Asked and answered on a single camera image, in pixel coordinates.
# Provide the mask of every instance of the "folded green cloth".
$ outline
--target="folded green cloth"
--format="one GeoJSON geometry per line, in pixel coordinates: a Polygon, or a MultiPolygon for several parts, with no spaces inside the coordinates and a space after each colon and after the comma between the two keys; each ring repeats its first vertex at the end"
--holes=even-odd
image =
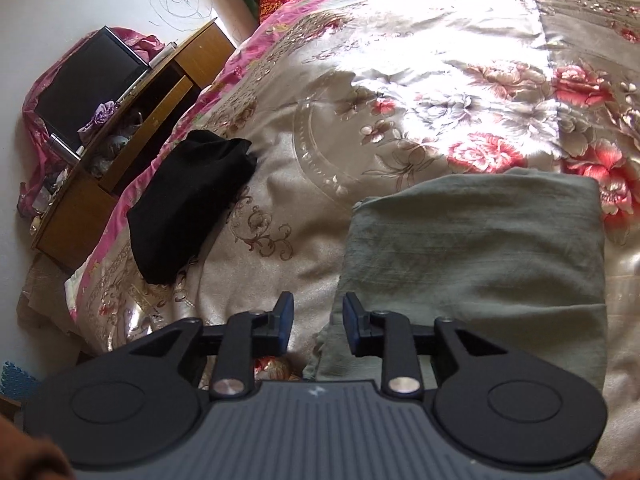
{"type": "MultiPolygon", "coordinates": [[[[309,379],[380,380],[382,361],[351,356],[342,298],[417,324],[437,316],[529,351],[602,388],[604,234],[595,180],[514,168],[453,174],[354,208],[330,322],[309,379]]],[[[421,357],[426,387],[435,387],[421,357]]]]}

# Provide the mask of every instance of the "brown sleeve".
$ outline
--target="brown sleeve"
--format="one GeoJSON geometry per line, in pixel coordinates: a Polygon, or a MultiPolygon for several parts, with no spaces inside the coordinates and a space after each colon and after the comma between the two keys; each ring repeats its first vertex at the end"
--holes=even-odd
{"type": "Polygon", "coordinates": [[[71,466],[49,440],[31,438],[0,416],[0,480],[69,480],[71,466]]]}

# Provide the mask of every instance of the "white logo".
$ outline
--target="white logo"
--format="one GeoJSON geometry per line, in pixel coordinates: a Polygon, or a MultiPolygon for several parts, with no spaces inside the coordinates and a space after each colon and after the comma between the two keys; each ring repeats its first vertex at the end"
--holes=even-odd
{"type": "Polygon", "coordinates": [[[310,395],[313,395],[316,399],[326,393],[326,390],[322,386],[316,386],[315,388],[309,388],[307,390],[310,395]]]}

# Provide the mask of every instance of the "silver screw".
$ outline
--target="silver screw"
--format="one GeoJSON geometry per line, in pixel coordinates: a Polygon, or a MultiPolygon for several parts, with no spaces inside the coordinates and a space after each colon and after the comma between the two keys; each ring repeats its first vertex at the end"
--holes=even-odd
{"type": "Polygon", "coordinates": [[[412,377],[394,377],[389,381],[389,387],[396,394],[412,394],[420,388],[420,381],[412,377]]]}
{"type": "Polygon", "coordinates": [[[213,383],[213,390],[220,395],[238,395],[244,392],[244,383],[238,379],[220,379],[213,383]]]}

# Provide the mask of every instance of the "gray ribbed panel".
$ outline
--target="gray ribbed panel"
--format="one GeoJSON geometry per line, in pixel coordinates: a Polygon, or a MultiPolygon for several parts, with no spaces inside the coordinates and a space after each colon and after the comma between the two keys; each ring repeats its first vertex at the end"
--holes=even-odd
{"type": "Polygon", "coordinates": [[[189,440],[155,462],[76,475],[78,480],[602,478],[588,464],[525,475],[476,463],[440,438],[418,404],[384,399],[372,383],[271,382],[248,400],[216,404],[189,440]]]}

